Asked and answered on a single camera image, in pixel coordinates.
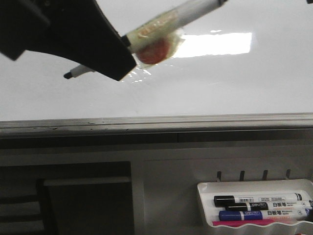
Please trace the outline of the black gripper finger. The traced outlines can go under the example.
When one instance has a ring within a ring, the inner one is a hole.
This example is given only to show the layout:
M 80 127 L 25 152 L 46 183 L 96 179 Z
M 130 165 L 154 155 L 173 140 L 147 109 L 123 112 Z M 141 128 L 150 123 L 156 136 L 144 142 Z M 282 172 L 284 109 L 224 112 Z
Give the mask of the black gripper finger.
M 66 79 L 96 71 L 121 80 L 136 66 L 129 45 L 94 0 L 0 3 L 1 53 L 13 61 L 29 50 L 77 62 Z

